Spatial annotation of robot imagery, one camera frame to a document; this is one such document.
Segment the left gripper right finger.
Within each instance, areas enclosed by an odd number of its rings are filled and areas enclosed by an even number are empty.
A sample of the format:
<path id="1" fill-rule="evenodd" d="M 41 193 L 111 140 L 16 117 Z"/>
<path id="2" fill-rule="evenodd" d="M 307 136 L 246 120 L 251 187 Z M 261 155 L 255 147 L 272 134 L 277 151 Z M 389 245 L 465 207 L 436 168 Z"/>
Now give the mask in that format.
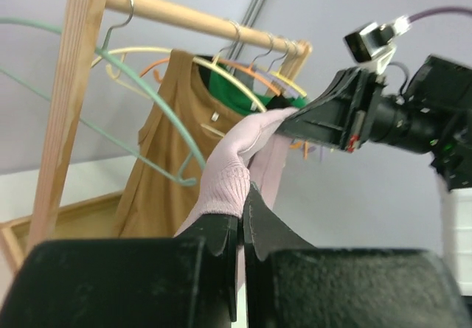
<path id="1" fill-rule="evenodd" d="M 243 210 L 250 327 L 469 327 L 471 314 L 432 252 L 316 248 L 249 190 Z"/>

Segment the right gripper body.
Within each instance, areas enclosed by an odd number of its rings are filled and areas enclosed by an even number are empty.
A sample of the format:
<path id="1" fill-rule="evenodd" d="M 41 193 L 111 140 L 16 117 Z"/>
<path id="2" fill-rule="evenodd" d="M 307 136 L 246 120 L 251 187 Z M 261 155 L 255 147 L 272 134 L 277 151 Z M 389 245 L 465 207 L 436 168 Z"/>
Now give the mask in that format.
<path id="1" fill-rule="evenodd" d="M 369 138 L 386 77 L 359 67 L 340 70 L 326 90 L 290 115 L 279 135 L 351 153 Z"/>

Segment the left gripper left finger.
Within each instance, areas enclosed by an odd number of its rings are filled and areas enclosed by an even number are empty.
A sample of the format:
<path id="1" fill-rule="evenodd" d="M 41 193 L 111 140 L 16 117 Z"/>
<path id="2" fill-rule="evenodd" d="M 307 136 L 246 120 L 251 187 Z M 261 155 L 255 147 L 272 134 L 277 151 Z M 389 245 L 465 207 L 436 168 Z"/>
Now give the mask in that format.
<path id="1" fill-rule="evenodd" d="M 229 327 L 238 219 L 207 214 L 174 238 L 37 245 L 1 309 L 3 327 Z"/>

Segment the pink tank top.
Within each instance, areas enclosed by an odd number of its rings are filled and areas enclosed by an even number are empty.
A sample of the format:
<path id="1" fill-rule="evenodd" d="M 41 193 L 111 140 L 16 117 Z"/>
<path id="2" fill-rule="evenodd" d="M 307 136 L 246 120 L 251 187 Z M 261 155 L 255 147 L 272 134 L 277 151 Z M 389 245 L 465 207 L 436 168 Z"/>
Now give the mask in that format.
<path id="1" fill-rule="evenodd" d="M 290 107 L 251 114 L 226 133 L 206 161 L 196 204 L 176 235 L 205 214 L 240 219 L 251 182 L 265 204 L 273 207 L 291 145 L 291 140 L 277 135 L 276 130 L 295 112 Z"/>

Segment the mint green hanger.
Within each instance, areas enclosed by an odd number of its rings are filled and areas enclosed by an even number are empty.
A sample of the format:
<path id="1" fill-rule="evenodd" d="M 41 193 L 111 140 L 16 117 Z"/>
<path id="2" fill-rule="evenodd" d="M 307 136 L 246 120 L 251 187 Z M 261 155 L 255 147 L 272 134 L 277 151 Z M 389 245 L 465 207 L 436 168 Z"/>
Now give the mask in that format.
<path id="1" fill-rule="evenodd" d="M 137 87 L 126 87 L 126 88 L 130 91 L 133 91 L 135 94 L 138 94 L 139 96 L 144 97 L 147 100 L 152 100 L 154 102 L 154 105 L 157 105 L 158 107 L 160 107 L 160 109 L 164 113 L 164 115 L 167 116 L 167 118 L 172 122 L 174 127 L 176 127 L 178 132 L 181 134 L 181 136 L 185 140 L 185 142 L 187 143 L 187 146 L 190 149 L 190 152 L 189 152 L 188 156 L 185 158 L 183 164 L 180 166 L 180 168 L 178 170 L 178 174 L 177 175 L 171 175 L 169 172 L 165 171 L 164 169 L 162 169 L 157 164 L 154 164 L 152 161 L 145 158 L 144 156 L 139 155 L 137 153 L 137 151 L 135 152 L 134 150 L 129 148 L 129 146 L 127 146 L 126 144 L 123 144 L 120 140 L 115 139 L 111 135 L 107 134 L 104 130 L 100 129 L 99 127 L 97 127 L 93 123 L 88 122 L 87 120 L 82 119 L 81 117 L 80 117 L 80 121 L 84 125 L 86 125 L 87 127 L 91 128 L 95 132 L 97 132 L 100 135 L 104 136 L 106 139 L 108 139 L 109 141 L 111 141 L 115 145 L 121 147 L 123 150 L 128 151 L 130 154 L 135 156 L 137 159 L 139 159 L 140 161 L 143 161 L 146 165 L 152 167 L 155 171 L 159 172 L 160 174 L 162 174 L 164 177 L 170 179 L 171 181 L 173 181 L 177 184 L 180 184 L 182 186 L 194 186 L 197 183 L 196 179 L 195 178 L 187 178 L 187 179 L 183 178 L 183 172 L 184 172 L 185 168 L 188 166 L 191 158 L 193 158 L 193 157 L 195 157 L 197 159 L 198 164 L 201 167 L 204 167 L 205 162 L 202 161 L 203 156 L 201 155 L 201 152 L 198 149 L 198 147 L 196 146 L 196 143 L 193 140 L 193 138 L 190 137 L 190 134 L 189 134 L 188 130 L 184 127 L 181 120 L 171 110 L 169 105 L 160 96 L 158 96 L 157 93 L 152 91 L 152 88 L 149 87 L 148 84 L 142 80 L 142 78 L 138 77 L 138 75 L 136 73 L 132 72 L 131 68 L 129 68 L 124 63 L 124 59 L 125 59 L 125 56 L 127 54 L 126 52 L 121 52 L 120 53 L 120 54 L 122 54 L 122 58 L 120 58 L 121 60 L 118 61 L 117 58 L 112 57 L 111 51 L 106 50 L 106 48 L 108 47 L 108 41 L 109 41 L 110 36 L 111 36 L 111 31 L 115 28 L 120 28 L 120 27 L 124 27 L 124 26 L 128 25 L 128 23 L 131 21 L 134 14 L 136 13 L 136 3 L 137 3 L 137 1 L 136 0 L 127 0 L 127 1 L 128 1 L 128 6 L 129 6 L 128 18 L 126 19 L 126 21 L 123 24 L 114 25 L 114 26 L 111 26 L 108 29 L 108 31 L 106 33 L 106 36 L 105 36 L 104 43 L 103 43 L 103 47 L 99 48 L 99 49 L 98 48 L 96 49 L 96 53 L 98 54 L 98 57 L 94 60 L 94 62 L 92 62 L 91 69 L 93 69 L 93 67 L 96 66 L 101 60 L 106 60 L 106 61 L 108 61 L 108 65 L 106 66 L 107 72 L 110 72 L 111 67 L 114 66 L 114 67 L 118 68 L 118 70 L 119 70 L 118 73 L 117 73 L 118 75 L 120 75 L 120 73 L 123 72 L 125 75 L 127 75 L 129 78 L 131 78 L 132 81 L 137 85 Z M 48 25 L 48 24 L 45 24 L 45 23 L 42 23 L 42 22 L 39 22 L 39 21 L 32 21 L 32 20 L 27 20 L 27 19 L 22 19 L 22 18 L 1 18 L 1 24 L 13 24 L 13 25 L 18 25 L 18 26 L 25 26 L 25 27 L 33 27 L 33 28 L 36 28 L 36 29 L 42 29 L 43 31 L 53 32 L 53 33 L 57 33 L 57 34 L 62 33 L 62 31 L 60 30 L 59 27 L 54 27 L 54 26 L 51 26 L 51 25 Z M 3 68 L 1 68 L 1 73 L 7 75 L 10 79 L 16 81 L 17 83 L 19 83 L 23 87 L 29 89 L 32 93 L 38 95 L 39 97 L 43 98 L 47 102 L 50 102 L 50 105 L 52 107 L 52 102 L 51 102 L 52 97 L 49 97 L 49 96 L 43 94 L 42 92 L 40 92 L 35 87 L 29 85 L 28 83 L 26 83 L 22 79 L 17 78 L 16 76 L 9 73 L 7 70 L 5 70 Z"/>

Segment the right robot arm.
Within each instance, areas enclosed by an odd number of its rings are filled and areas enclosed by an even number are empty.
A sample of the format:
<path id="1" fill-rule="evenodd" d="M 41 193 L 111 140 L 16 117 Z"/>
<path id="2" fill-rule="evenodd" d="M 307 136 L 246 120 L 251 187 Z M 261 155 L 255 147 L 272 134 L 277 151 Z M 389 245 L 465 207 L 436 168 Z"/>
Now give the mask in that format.
<path id="1" fill-rule="evenodd" d="M 378 71 L 340 70 L 327 89 L 279 127 L 284 136 L 353 153 L 383 144 L 432 157 L 443 198 L 471 188 L 471 68 L 430 55 L 397 94 Z"/>

